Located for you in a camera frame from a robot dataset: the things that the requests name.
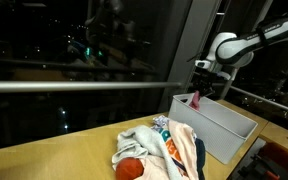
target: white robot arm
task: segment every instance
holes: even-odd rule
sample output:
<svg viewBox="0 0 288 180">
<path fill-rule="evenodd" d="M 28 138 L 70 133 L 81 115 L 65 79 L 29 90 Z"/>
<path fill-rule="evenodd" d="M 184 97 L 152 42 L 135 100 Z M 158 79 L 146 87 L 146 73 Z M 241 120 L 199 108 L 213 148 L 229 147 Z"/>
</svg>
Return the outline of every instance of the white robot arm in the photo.
<svg viewBox="0 0 288 180">
<path fill-rule="evenodd" d="M 288 17 L 271 21 L 239 38 L 234 33 L 220 33 L 214 39 L 206 59 L 196 60 L 195 65 L 223 76 L 220 71 L 223 65 L 236 69 L 246 66 L 254 57 L 253 51 L 287 38 Z"/>
</svg>

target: white towel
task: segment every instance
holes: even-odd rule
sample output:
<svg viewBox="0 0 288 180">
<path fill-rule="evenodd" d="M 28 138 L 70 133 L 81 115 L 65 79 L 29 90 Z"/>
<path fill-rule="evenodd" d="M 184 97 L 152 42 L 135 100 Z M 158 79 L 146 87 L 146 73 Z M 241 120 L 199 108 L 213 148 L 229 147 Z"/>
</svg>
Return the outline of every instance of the white towel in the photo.
<svg viewBox="0 0 288 180">
<path fill-rule="evenodd" d="M 112 157 L 112 162 L 115 166 L 120 160 L 122 160 L 122 157 L 136 157 L 138 152 L 141 152 L 142 149 L 139 147 L 130 148 L 130 145 L 132 145 L 134 141 L 137 141 L 143 148 L 147 149 L 151 155 L 164 158 L 167 172 L 171 180 L 182 179 L 181 174 L 179 173 L 176 165 L 174 164 L 166 149 L 162 136 L 158 132 L 150 129 L 149 127 L 140 125 L 120 133 L 117 136 L 117 140 L 118 152 Z"/>
</svg>

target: handrail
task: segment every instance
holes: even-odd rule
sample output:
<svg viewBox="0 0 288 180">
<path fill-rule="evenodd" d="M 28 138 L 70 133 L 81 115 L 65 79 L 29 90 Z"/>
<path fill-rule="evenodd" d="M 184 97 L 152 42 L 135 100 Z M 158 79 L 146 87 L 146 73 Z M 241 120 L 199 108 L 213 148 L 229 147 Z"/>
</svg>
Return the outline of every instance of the handrail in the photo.
<svg viewBox="0 0 288 180">
<path fill-rule="evenodd" d="M 36 68 L 49 69 L 58 71 L 77 71 L 77 72 L 93 72 L 93 73 L 111 73 L 111 74 L 138 74 L 138 75 L 158 75 L 158 72 L 140 68 L 108 68 L 108 67 L 89 67 L 66 63 L 55 63 L 33 60 L 18 59 L 1 59 L 0 67 L 16 67 L 16 68 Z"/>
<path fill-rule="evenodd" d="M 179 82 L 45 82 L 0 81 L 0 93 L 89 91 L 181 87 Z"/>
<path fill-rule="evenodd" d="M 255 95 L 255 94 L 252 94 L 252 93 L 250 93 L 250 92 L 244 91 L 244 90 L 239 89 L 239 88 L 234 87 L 234 86 L 231 86 L 231 89 L 233 89 L 233 90 L 235 90 L 235 91 L 237 91 L 237 92 L 240 92 L 240 93 L 246 94 L 246 95 L 248 95 L 248 96 L 251 96 L 251 97 L 253 97 L 253 98 L 256 98 L 256 99 L 262 100 L 262 101 L 264 101 L 264 102 L 266 102 L 266 103 L 268 103 L 268 104 L 271 104 L 271 105 L 273 105 L 273 106 L 277 106 L 277 107 L 279 107 L 279 108 L 282 108 L 282 109 L 288 111 L 288 107 L 287 107 L 287 106 L 284 106 L 284 105 L 282 105 L 282 104 L 279 104 L 279 103 L 276 103 L 276 102 L 270 101 L 270 100 L 265 99 L 265 98 L 263 98 L 263 97 L 261 97 L 261 96 L 258 96 L 258 95 Z"/>
</svg>

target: clothing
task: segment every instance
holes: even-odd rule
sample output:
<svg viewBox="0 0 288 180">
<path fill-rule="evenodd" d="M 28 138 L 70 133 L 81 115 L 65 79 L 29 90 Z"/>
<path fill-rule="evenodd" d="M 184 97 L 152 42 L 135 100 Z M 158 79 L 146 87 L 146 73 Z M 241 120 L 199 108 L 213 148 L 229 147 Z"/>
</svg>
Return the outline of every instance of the clothing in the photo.
<svg viewBox="0 0 288 180">
<path fill-rule="evenodd" d="M 203 167 L 205 165 L 205 146 L 200 139 L 195 139 L 196 155 L 197 155 L 197 172 L 199 180 L 204 180 Z"/>
<path fill-rule="evenodd" d="M 167 168 L 163 158 L 148 155 L 145 159 L 140 159 L 144 172 L 141 177 L 135 180 L 168 180 Z M 183 176 L 179 180 L 189 180 L 188 177 Z"/>
<path fill-rule="evenodd" d="M 159 116 L 159 117 L 155 117 L 153 118 L 153 123 L 154 126 L 151 127 L 152 129 L 154 129 L 155 131 L 159 132 L 160 129 L 162 129 L 164 126 L 168 126 L 168 121 L 169 119 L 163 115 Z"/>
<path fill-rule="evenodd" d="M 144 167 L 136 158 L 124 158 L 116 167 L 116 180 L 134 180 L 142 176 Z"/>
<path fill-rule="evenodd" d="M 198 179 L 196 146 L 193 138 L 194 130 L 187 124 L 173 120 L 169 120 L 168 126 L 189 179 Z"/>
<path fill-rule="evenodd" d="M 199 111 L 200 110 L 199 100 L 200 100 L 200 92 L 196 91 L 189 106 L 195 109 L 196 111 Z"/>
<path fill-rule="evenodd" d="M 152 127 L 152 129 L 156 130 L 158 133 L 161 134 L 165 142 L 165 145 L 167 147 L 167 150 L 170 156 L 172 157 L 173 162 L 178 167 L 179 172 L 181 173 L 182 176 L 187 176 L 186 169 L 181 160 L 181 156 L 178 150 L 176 149 L 176 146 L 172 140 L 170 131 L 168 130 L 169 119 L 165 116 L 159 116 L 159 117 L 153 118 L 153 121 L 155 125 Z"/>
<path fill-rule="evenodd" d="M 138 142 L 143 148 L 145 148 L 148 153 L 153 156 L 163 157 L 166 163 L 168 176 L 171 180 L 179 180 L 182 178 L 181 174 L 177 170 L 176 165 L 174 164 L 171 156 L 166 149 L 164 141 L 159 133 L 156 131 L 140 125 L 135 128 L 131 128 L 127 131 L 120 133 L 117 136 L 118 140 L 118 152 L 113 155 L 112 162 L 116 166 L 123 158 L 126 157 L 135 157 L 134 153 L 127 148 L 131 142 Z"/>
<path fill-rule="evenodd" d="M 117 164 L 124 158 L 145 158 L 148 150 L 143 148 L 141 144 L 132 137 L 124 138 L 122 135 L 117 136 L 117 153 L 112 157 L 113 169 L 116 170 Z"/>
</svg>

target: orange cloth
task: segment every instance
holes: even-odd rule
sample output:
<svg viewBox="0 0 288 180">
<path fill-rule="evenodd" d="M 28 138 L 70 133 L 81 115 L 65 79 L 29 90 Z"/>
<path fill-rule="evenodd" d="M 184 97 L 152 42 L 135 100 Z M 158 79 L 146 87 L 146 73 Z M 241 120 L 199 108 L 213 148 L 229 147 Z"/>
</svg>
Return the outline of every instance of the orange cloth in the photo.
<svg viewBox="0 0 288 180">
<path fill-rule="evenodd" d="M 124 158 L 116 167 L 116 180 L 134 180 L 142 176 L 144 167 L 142 162 L 136 158 Z"/>
</svg>

